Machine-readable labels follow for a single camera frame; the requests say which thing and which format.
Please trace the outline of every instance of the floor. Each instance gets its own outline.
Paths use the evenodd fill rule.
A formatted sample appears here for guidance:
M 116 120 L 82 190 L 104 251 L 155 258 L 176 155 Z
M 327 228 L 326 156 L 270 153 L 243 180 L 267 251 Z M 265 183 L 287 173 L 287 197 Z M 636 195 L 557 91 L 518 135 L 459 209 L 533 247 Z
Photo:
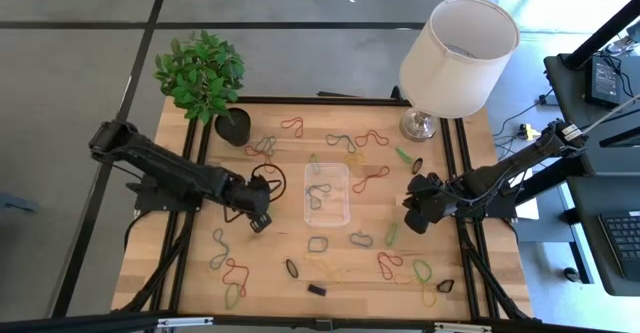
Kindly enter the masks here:
M 0 0 L 2 21 L 145 22 L 154 0 Z M 442 0 L 165 0 L 160 22 L 424 22 Z M 570 52 L 628 0 L 491 0 L 521 28 L 521 44 L 487 107 L 502 121 L 549 90 L 542 59 Z M 0 321 L 48 315 L 52 293 L 80 219 L 96 163 L 87 142 L 118 110 L 142 31 L 0 29 L 0 191 L 37 201 L 41 210 L 0 212 Z M 318 91 L 387 97 L 416 31 L 224 30 L 246 57 L 246 95 L 314 95 Z M 174 37 L 156 31 L 129 120 L 155 133 L 162 96 L 152 59 Z M 507 124 L 542 129 L 560 113 L 537 107 Z M 526 143 L 516 141 L 517 150 Z M 110 306 L 122 258 L 122 236 L 134 196 L 114 171 L 100 210 L 70 313 Z M 608 296 L 601 284 L 569 283 L 568 245 L 521 244 L 536 317 L 545 322 L 640 331 L 638 298 Z M 242 328 L 229 328 L 229 331 Z

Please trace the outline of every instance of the green plant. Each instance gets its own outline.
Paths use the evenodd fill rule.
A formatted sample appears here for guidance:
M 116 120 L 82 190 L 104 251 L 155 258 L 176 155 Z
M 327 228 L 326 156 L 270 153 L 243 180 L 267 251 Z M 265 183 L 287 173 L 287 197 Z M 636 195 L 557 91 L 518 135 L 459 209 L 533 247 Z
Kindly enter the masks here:
M 178 108 L 186 109 L 187 119 L 209 122 L 214 114 L 229 115 L 227 101 L 238 99 L 236 90 L 244 75 L 244 61 L 233 45 L 206 31 L 195 32 L 187 42 L 171 40 L 172 54 L 156 55 L 160 91 L 173 97 Z

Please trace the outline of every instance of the clear plastic container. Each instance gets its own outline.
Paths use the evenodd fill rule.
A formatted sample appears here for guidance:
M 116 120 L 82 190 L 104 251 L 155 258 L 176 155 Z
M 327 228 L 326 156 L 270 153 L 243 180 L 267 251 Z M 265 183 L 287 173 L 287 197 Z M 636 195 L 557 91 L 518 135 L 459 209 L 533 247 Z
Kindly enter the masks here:
M 349 168 L 346 164 L 307 164 L 304 169 L 304 220 L 313 227 L 339 227 L 349 223 Z

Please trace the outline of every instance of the keyboard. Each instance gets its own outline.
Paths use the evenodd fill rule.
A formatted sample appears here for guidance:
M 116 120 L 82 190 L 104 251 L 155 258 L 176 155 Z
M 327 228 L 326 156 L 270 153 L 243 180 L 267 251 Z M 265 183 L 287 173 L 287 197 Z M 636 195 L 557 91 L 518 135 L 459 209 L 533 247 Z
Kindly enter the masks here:
M 640 212 L 598 216 L 622 275 L 640 281 Z

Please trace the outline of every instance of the wooden table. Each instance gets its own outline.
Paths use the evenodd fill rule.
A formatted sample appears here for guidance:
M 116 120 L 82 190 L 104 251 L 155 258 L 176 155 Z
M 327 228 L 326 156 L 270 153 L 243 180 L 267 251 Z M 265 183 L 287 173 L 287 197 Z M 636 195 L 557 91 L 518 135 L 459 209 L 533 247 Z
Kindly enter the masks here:
M 265 136 L 277 137 L 272 161 L 286 174 L 287 191 L 271 205 L 269 213 L 273 223 L 260 234 L 251 231 L 245 217 L 225 224 L 220 206 L 210 202 L 204 204 L 196 216 L 191 238 L 180 313 L 424 320 L 469 318 L 454 221 L 451 218 L 443 219 L 438 224 L 430 225 L 426 234 L 418 235 L 404 224 L 406 209 L 399 205 L 412 175 L 394 147 L 400 145 L 411 156 L 422 157 L 424 165 L 421 173 L 436 172 L 445 179 L 448 173 L 441 130 L 425 143 L 406 140 L 398 129 L 400 115 L 406 109 L 402 107 L 273 104 L 243 104 L 241 107 L 250 114 L 252 120 L 250 144 L 255 145 Z M 302 138 L 294 137 L 294 129 L 280 127 L 282 120 L 296 116 L 304 118 Z M 464 121 L 473 166 L 495 163 L 486 111 L 483 109 Z M 458 172 L 461 172 L 455 128 L 452 121 L 449 123 Z M 187 121 L 183 118 L 183 112 L 167 101 L 156 143 L 179 154 L 186 129 Z M 351 222 L 346 226 L 314 228 L 307 225 L 303 208 L 304 169 L 310 155 L 315 153 L 320 162 L 342 163 L 347 154 L 346 143 L 329 146 L 325 142 L 326 135 L 348 134 L 353 138 L 365 134 L 369 129 L 376 129 L 391 142 L 389 146 L 378 146 L 370 140 L 368 145 L 358 148 L 364 153 L 366 162 L 351 166 L 349 185 L 377 172 L 383 165 L 388 166 L 391 173 L 384 178 L 371 179 L 361 194 L 349 190 Z M 197 141 L 193 150 L 194 161 L 198 151 Z M 244 176 L 248 176 L 256 165 L 264 161 L 262 156 L 245 155 L 243 148 L 229 145 L 215 131 L 211 133 L 209 144 L 207 164 L 220 164 Z M 398 238 L 392 248 L 387 248 L 384 236 L 393 222 L 399 226 Z M 167 213 L 158 212 L 149 214 L 133 228 L 113 308 L 128 303 L 155 269 L 166 223 Z M 531 314 L 513 232 L 499 220 L 488 219 L 484 224 L 493 273 L 520 309 Z M 231 247 L 230 257 L 237 264 L 250 268 L 246 297 L 232 310 L 225 309 L 227 286 L 222 283 L 222 275 L 229 267 L 223 265 L 220 270 L 214 271 L 209 266 L 210 259 L 222 252 L 222 247 L 212 238 L 216 228 L 224 230 L 223 241 Z M 371 248 L 350 243 L 349 235 L 358 231 L 373 237 Z M 307 242 L 311 236 L 326 236 L 329 249 L 310 257 Z M 437 297 L 436 303 L 430 308 L 423 304 L 423 287 L 418 283 L 396 284 L 393 280 L 383 279 L 377 261 L 379 252 L 403 257 L 402 267 L 389 265 L 394 273 L 401 274 L 397 279 L 400 283 L 414 276 L 415 259 L 426 261 L 433 270 L 433 276 L 425 288 L 425 298 L 427 303 L 431 303 Z M 284 265 L 286 259 L 291 259 L 297 265 L 300 271 L 298 280 L 288 275 Z M 241 281 L 241 273 L 236 269 L 228 278 Z M 172 274 L 172 271 L 169 272 L 165 282 L 162 307 L 168 304 Z M 477 272 L 475 277 L 481 311 L 486 314 L 482 279 Z M 436 284 L 445 279 L 455 280 L 453 291 L 449 294 L 437 293 Z M 326 297 L 307 292 L 309 283 L 326 288 Z

